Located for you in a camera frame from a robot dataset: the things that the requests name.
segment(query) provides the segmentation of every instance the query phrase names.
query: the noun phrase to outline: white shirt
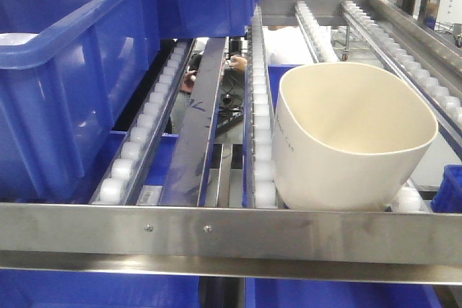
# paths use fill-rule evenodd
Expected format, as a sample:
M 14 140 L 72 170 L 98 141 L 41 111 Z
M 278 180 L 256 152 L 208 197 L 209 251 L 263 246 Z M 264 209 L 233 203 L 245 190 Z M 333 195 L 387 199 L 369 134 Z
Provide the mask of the white shirt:
M 263 27 L 268 65 L 301 65 L 313 62 L 302 32 L 298 27 L 269 30 Z

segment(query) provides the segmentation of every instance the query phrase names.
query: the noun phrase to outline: roller conveyor frame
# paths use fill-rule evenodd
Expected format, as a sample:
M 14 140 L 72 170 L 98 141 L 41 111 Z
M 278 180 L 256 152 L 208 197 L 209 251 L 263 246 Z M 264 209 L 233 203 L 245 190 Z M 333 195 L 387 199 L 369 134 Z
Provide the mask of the roller conveyor frame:
M 348 0 L 262 0 L 263 25 L 296 25 L 298 1 L 320 25 L 347 25 Z M 461 97 L 455 48 L 385 0 L 351 1 Z M 221 40 L 213 39 L 211 56 L 222 57 Z M 199 72 L 209 77 L 205 90 L 217 85 L 220 69 L 211 62 L 210 71 Z M 460 156 L 461 142 L 443 135 Z M 210 139 L 208 132 L 200 141 L 207 146 Z M 198 201 L 200 185 L 191 201 Z M 0 203 L 0 268 L 459 284 L 460 234 L 458 214 Z

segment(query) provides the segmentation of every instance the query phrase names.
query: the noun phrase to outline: beige container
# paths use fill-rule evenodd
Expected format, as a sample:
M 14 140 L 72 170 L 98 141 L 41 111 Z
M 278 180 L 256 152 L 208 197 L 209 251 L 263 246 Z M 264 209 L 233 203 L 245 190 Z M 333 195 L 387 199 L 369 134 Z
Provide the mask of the beige container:
M 437 135 L 422 99 L 360 63 L 288 71 L 274 119 L 274 182 L 292 209 L 381 211 Z

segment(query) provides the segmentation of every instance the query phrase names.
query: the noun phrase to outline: metal rail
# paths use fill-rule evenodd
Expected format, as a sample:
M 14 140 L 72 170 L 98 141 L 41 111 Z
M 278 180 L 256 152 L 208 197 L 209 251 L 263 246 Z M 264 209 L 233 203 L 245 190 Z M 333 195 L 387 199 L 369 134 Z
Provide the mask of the metal rail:
M 219 84 L 223 72 L 225 38 L 209 39 L 197 73 L 183 127 L 160 196 L 160 205 L 199 206 L 209 172 L 213 133 L 217 122 Z

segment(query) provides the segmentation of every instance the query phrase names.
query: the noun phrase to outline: person's hand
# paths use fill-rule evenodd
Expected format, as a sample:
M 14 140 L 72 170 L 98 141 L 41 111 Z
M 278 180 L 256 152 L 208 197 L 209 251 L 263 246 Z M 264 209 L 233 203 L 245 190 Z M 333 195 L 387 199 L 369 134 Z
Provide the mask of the person's hand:
M 192 93 L 194 88 L 194 81 L 196 80 L 196 70 L 188 71 L 181 82 L 180 91 L 185 93 Z
M 236 71 L 245 72 L 247 59 L 241 56 L 232 56 L 230 66 Z

